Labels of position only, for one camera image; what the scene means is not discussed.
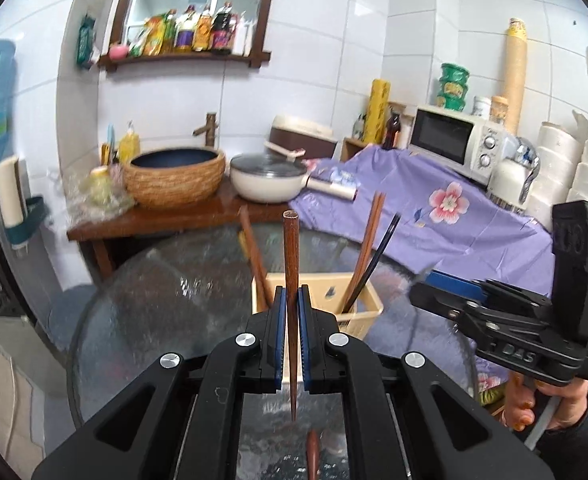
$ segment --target glass table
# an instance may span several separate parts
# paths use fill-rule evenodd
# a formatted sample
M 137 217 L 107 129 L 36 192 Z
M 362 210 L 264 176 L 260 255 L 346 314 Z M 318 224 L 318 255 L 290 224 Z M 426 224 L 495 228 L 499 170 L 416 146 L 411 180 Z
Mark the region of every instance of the glass table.
M 280 224 L 255 224 L 267 272 L 284 272 Z M 186 232 L 138 254 L 104 283 L 72 342 L 68 394 L 76 426 L 91 418 L 166 352 L 191 358 L 243 332 L 251 315 L 251 272 L 239 227 Z M 351 272 L 360 246 L 301 230 L 301 272 Z M 423 352 L 469 394 L 476 374 L 468 340 L 452 323 L 415 309 L 406 297 L 413 276 L 383 257 L 371 282 L 384 304 L 365 341 L 380 353 Z M 321 436 L 322 479 L 349 478 L 339 394 L 309 396 L 298 387 L 292 423 L 289 390 L 245 395 L 237 479 L 306 479 L 305 439 Z

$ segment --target cooking pot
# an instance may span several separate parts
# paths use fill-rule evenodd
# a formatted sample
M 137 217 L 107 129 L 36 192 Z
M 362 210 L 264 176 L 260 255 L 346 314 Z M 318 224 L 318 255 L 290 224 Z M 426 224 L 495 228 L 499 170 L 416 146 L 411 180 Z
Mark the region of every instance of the cooking pot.
M 289 202 L 306 187 L 351 202 L 356 199 L 355 188 L 312 178 L 302 162 L 287 160 L 280 155 L 237 155 L 232 158 L 229 165 L 232 186 L 240 196 L 251 202 Z

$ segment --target silver screw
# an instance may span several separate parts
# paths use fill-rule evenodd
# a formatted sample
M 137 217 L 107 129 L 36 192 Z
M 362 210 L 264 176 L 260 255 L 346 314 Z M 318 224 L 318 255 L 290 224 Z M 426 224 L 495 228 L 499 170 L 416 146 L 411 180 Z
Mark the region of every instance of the silver screw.
M 349 342 L 349 337 L 339 332 L 330 335 L 330 344 L 334 346 L 345 346 Z
M 256 336 L 250 333 L 238 334 L 236 336 L 236 344 L 238 346 L 251 346 L 256 343 Z
M 181 356 L 178 354 L 165 354 L 161 357 L 161 366 L 163 368 L 175 368 L 181 363 Z
M 420 368 L 425 364 L 425 357 L 418 352 L 410 352 L 405 356 L 405 362 L 412 368 Z

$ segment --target wooden chopstick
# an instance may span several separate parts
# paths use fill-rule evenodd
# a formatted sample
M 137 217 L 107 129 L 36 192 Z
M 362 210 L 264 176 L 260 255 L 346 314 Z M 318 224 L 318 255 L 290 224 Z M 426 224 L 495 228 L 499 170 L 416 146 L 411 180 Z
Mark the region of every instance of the wooden chopstick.
M 367 219 L 367 226 L 365 227 L 365 235 L 363 236 L 363 243 L 360 245 L 359 259 L 356 262 L 356 268 L 354 274 L 349 280 L 347 290 L 341 300 L 341 313 L 346 314 L 347 300 L 356 289 L 356 285 L 359 283 L 365 269 L 367 268 L 367 261 L 374 245 L 376 238 L 376 230 L 378 229 L 378 222 L 380 221 L 381 213 L 383 212 L 383 205 L 385 204 L 385 194 L 379 193 L 378 191 L 374 194 L 374 200 L 372 200 L 372 207 L 369 210 L 369 219 Z
M 244 205 L 238 211 L 243 227 L 243 234 L 245 235 L 245 244 L 247 245 L 247 252 L 249 256 L 251 272 L 256 279 L 256 295 L 258 301 L 259 312 L 271 307 L 271 300 L 269 299 L 269 285 L 267 284 L 267 274 L 263 266 L 263 259 L 261 258 L 261 250 L 258 248 L 256 238 L 254 238 L 253 230 L 251 229 L 250 214 L 247 206 Z
M 298 271 L 299 225 L 296 211 L 283 213 L 283 245 L 285 250 L 285 293 L 287 298 L 287 342 L 289 348 L 289 403 L 292 420 L 296 420 L 298 389 Z

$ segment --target yellow dish soap bottle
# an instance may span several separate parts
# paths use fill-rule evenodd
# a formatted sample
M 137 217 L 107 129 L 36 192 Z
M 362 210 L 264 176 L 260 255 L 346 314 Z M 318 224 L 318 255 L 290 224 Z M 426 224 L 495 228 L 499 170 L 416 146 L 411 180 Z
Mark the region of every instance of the yellow dish soap bottle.
M 118 160 L 120 164 L 126 164 L 138 155 L 140 155 L 140 137 L 134 131 L 134 123 L 129 121 L 127 133 L 120 139 L 118 145 Z

